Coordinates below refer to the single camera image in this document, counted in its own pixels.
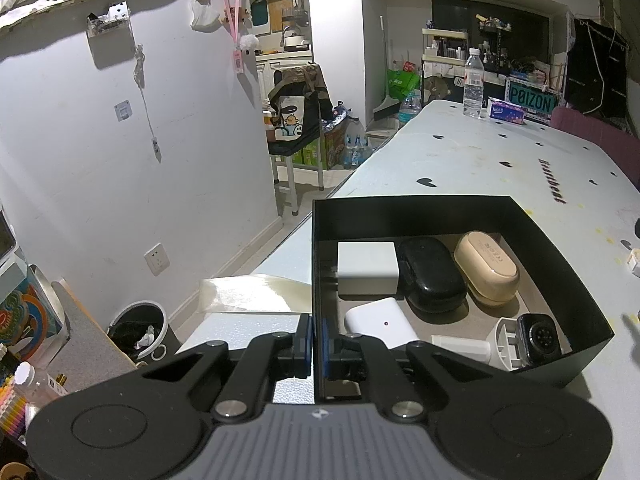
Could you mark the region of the white USB wall charger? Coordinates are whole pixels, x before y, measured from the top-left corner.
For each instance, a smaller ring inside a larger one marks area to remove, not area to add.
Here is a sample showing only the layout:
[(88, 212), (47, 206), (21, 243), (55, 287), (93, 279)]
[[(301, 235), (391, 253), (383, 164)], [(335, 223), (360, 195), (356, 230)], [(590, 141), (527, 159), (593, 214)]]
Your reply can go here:
[(345, 314), (344, 324), (349, 333), (378, 338), (389, 349), (419, 339), (394, 298), (384, 298), (350, 308)]

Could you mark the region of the black smartwatch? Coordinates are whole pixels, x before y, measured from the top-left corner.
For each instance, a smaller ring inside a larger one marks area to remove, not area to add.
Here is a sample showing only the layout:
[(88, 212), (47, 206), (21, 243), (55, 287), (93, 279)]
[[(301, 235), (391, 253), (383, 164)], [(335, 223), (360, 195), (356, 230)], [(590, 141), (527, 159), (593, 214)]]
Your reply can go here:
[(544, 365), (562, 356), (553, 318), (543, 313), (524, 313), (516, 319), (516, 348), (525, 367)]

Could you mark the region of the black storage box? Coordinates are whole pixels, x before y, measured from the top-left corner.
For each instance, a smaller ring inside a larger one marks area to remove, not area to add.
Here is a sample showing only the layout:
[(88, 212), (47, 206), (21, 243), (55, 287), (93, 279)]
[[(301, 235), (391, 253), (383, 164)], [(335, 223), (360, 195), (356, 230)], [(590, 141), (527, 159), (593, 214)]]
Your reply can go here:
[(570, 350), (559, 361), (529, 368), (527, 378), (562, 388), (613, 338), (614, 332), (586, 286), (523, 208), (509, 196), (401, 195), (318, 200), (311, 217), (311, 284), (314, 316), (314, 397), (335, 394), (321, 376), (317, 350), (320, 318), (340, 333), (337, 313), (337, 245), (355, 240), (413, 236), (498, 234), (524, 266)]

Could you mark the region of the white square power adapter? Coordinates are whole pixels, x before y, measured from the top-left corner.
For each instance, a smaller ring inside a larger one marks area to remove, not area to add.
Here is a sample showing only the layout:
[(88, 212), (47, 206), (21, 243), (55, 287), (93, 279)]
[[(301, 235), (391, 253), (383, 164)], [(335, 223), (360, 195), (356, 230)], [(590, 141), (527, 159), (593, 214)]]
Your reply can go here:
[(395, 296), (399, 266), (393, 242), (339, 242), (337, 292), (341, 297)]

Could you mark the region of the black oval earbuds case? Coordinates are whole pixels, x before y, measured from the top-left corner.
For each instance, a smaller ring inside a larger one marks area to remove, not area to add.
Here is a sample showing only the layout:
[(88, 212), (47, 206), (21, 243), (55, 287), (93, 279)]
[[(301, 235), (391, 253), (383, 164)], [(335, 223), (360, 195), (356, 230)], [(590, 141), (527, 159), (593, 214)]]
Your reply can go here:
[(443, 242), (407, 238), (397, 246), (397, 259), (399, 290), (417, 315), (445, 314), (462, 305), (465, 281)]

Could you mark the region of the black trash bin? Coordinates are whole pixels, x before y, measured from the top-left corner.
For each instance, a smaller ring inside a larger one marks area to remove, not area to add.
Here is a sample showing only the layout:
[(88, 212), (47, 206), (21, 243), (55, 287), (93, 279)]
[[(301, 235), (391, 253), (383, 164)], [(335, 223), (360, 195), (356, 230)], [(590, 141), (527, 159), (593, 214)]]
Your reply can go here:
[(154, 301), (138, 301), (123, 308), (106, 334), (136, 365), (163, 361), (181, 346), (164, 308)]

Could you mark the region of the beige oval earbuds case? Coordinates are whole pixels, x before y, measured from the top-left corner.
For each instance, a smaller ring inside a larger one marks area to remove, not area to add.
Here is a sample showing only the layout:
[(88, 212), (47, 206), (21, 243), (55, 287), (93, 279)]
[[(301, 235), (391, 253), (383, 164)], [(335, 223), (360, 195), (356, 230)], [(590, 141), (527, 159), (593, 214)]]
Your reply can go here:
[(488, 307), (500, 307), (518, 291), (520, 270), (511, 257), (488, 234), (464, 234), (454, 250), (454, 262), (474, 298)]

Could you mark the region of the chair with hanging bag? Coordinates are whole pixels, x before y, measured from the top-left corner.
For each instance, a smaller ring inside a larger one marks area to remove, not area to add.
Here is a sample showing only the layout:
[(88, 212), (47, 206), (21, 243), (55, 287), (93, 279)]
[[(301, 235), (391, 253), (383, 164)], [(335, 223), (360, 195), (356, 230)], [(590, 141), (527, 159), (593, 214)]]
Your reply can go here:
[(314, 141), (324, 137), (324, 123), (333, 118), (333, 106), (322, 69), (317, 63), (307, 63), (277, 70), (268, 102), (274, 116), (273, 129), (267, 132), (268, 152), (273, 181), (279, 183), (276, 159), (284, 160), (285, 188), (288, 190), (292, 215), (298, 215), (298, 199), (294, 177), (293, 156)]

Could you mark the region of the green shopping bag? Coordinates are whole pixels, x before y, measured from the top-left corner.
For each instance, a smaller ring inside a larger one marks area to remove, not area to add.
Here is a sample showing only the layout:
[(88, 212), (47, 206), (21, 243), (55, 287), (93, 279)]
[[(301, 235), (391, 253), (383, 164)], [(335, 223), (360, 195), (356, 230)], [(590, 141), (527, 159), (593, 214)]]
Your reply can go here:
[(419, 87), (420, 76), (406, 70), (388, 70), (386, 77), (387, 94), (402, 102), (413, 90)]

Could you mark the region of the purple tissue pack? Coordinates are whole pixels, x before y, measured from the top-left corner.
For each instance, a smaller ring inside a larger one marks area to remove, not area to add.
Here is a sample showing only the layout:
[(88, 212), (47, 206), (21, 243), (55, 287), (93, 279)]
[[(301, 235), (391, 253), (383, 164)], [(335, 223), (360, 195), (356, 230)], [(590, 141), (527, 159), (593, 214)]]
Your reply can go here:
[(488, 99), (487, 113), (491, 119), (498, 122), (523, 125), (525, 120), (525, 110), (520, 106), (496, 98)]

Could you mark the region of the white metal shelf rack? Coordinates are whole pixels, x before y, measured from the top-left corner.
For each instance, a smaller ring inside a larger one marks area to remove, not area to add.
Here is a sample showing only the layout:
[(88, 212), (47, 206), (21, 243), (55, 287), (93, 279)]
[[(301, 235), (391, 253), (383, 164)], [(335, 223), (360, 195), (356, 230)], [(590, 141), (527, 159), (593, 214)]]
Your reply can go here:
[(422, 88), (430, 77), (450, 79), (455, 87), (463, 87), (468, 41), (468, 33), (461, 30), (422, 29)]

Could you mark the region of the teal POIZON box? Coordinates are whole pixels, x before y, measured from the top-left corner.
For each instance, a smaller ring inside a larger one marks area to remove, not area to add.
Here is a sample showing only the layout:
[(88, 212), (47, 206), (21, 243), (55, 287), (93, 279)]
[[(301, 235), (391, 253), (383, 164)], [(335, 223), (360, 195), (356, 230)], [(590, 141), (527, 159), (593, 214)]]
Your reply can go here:
[(544, 84), (509, 77), (506, 80), (506, 102), (521, 107), (525, 117), (550, 125), (553, 111), (561, 104), (561, 98)]

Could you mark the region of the pink chair back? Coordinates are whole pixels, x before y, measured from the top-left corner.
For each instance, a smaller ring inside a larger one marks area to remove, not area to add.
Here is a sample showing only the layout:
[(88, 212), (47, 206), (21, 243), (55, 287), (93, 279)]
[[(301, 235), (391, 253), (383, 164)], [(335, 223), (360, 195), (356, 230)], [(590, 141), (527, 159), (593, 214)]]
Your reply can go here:
[(585, 116), (578, 110), (562, 106), (553, 110), (550, 125), (602, 148), (631, 183), (639, 187), (640, 143), (634, 136), (597, 118)]

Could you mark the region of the white wall socket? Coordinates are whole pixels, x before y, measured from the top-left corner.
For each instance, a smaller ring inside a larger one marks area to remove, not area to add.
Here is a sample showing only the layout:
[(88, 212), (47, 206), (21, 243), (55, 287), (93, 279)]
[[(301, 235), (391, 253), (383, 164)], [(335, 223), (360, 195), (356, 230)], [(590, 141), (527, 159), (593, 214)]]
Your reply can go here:
[(144, 254), (144, 258), (154, 276), (159, 276), (170, 266), (167, 252), (162, 243), (157, 243), (149, 249)]

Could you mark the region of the wall light switch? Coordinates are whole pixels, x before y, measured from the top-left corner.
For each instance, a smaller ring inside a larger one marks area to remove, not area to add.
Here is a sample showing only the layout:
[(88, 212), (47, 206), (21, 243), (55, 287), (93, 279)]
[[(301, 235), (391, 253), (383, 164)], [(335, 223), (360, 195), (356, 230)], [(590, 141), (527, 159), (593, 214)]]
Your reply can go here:
[(123, 122), (132, 116), (132, 108), (128, 100), (117, 103), (114, 106), (114, 111), (119, 122)]

